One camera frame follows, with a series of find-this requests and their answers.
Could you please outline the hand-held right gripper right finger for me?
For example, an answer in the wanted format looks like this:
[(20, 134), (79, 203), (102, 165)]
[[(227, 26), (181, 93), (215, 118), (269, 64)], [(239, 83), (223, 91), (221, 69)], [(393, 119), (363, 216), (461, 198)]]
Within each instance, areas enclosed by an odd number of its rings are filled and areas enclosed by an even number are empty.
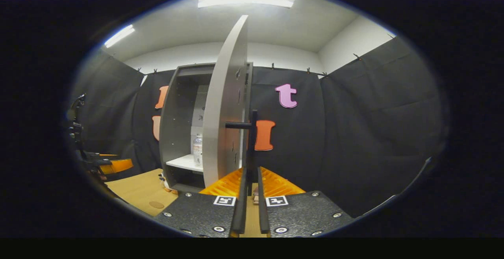
[(322, 191), (304, 191), (266, 168), (258, 168), (259, 228), (273, 238), (321, 237), (355, 219)]

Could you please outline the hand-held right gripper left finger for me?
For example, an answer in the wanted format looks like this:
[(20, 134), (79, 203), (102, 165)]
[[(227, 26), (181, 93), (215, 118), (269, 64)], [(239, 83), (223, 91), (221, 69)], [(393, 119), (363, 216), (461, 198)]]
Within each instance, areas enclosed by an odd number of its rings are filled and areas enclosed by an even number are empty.
[(247, 169), (239, 168), (200, 192), (180, 191), (154, 220), (191, 237), (239, 237), (246, 206)]

